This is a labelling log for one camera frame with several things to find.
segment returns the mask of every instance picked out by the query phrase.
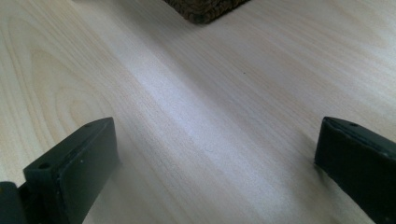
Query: wood grain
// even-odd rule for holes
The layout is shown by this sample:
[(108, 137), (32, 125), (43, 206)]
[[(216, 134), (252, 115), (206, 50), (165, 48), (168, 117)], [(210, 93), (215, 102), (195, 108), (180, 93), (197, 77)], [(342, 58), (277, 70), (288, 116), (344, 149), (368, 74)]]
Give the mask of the wood grain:
[(396, 140), (396, 4), (2, 0), (0, 179), (84, 123), (123, 168), (84, 223), (372, 223), (313, 165), (321, 119)]

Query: black plastic piece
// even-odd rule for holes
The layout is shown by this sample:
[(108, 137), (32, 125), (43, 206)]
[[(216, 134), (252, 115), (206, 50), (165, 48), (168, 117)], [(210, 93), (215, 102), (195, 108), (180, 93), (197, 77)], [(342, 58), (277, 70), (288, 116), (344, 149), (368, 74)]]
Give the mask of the black plastic piece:
[(0, 223), (25, 224), (24, 217), (29, 224), (82, 223), (118, 164), (113, 119), (88, 123), (23, 170), (26, 183), (18, 189), (19, 198), (9, 183), (0, 183), (15, 203), (8, 206), (0, 194), (0, 214), (22, 218), (6, 222), (0, 217)]
[(396, 223), (395, 143), (358, 124), (324, 118), (315, 163), (375, 223)]

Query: dark brown fabric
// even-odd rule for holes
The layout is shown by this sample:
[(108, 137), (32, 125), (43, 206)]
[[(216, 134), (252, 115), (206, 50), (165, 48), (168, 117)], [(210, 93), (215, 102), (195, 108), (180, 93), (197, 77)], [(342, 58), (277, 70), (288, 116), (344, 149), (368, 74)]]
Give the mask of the dark brown fabric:
[(247, 0), (164, 0), (186, 20), (208, 23)]

